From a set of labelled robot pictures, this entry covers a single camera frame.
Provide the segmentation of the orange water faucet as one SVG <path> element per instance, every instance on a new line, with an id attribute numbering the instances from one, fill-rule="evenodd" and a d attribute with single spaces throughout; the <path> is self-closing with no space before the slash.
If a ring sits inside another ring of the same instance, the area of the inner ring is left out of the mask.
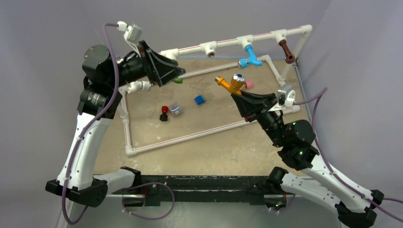
<path id="1" fill-rule="evenodd" d="M 247 80 L 242 74 L 233 74 L 229 82 L 220 76 L 215 77 L 214 81 L 231 94 L 241 95 L 241 90 L 248 87 Z"/>

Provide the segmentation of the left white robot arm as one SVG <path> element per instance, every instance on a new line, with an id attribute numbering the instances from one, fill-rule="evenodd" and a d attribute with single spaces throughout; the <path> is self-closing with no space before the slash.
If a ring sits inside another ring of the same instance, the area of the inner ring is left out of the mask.
<path id="1" fill-rule="evenodd" d="M 98 207 L 107 194 L 125 189 L 137 194 L 142 187 L 138 171 L 121 168 L 95 175 L 95 161 L 103 137 L 122 99 L 121 86 L 147 77 L 152 85 L 164 86 L 185 74 L 178 62 L 154 52 L 145 41 L 138 44 L 139 55 L 129 53 L 120 61 L 104 45 L 90 47 L 84 54 L 85 73 L 77 114 L 76 133 L 64 167 L 46 183 L 47 192 L 88 207 Z"/>

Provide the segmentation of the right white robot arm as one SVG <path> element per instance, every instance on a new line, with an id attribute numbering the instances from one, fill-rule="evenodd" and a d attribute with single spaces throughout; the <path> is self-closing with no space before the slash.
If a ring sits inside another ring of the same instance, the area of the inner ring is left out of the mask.
<path id="1" fill-rule="evenodd" d="M 369 228 L 377 218 L 375 207 L 382 203 L 379 190 L 361 187 L 326 163 L 322 153 L 313 146 L 316 135 L 309 121 L 283 121 L 283 111 L 275 111 L 278 99 L 274 93 L 259 95 L 241 91 L 232 93 L 237 109 L 246 122 L 257 122 L 279 148 L 278 155 L 290 168 L 310 177 L 305 181 L 279 167 L 267 180 L 272 193 L 281 190 L 294 193 L 335 214 L 349 228 Z"/>

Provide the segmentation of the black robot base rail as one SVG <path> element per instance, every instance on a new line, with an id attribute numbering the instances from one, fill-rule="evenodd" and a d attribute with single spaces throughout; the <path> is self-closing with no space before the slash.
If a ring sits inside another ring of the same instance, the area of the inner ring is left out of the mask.
<path id="1" fill-rule="evenodd" d="M 146 206 L 162 202 L 248 203 L 284 208 L 293 194 L 281 188 L 284 172 L 268 176 L 141 175 L 135 189 L 116 191 L 122 196 L 143 197 Z"/>

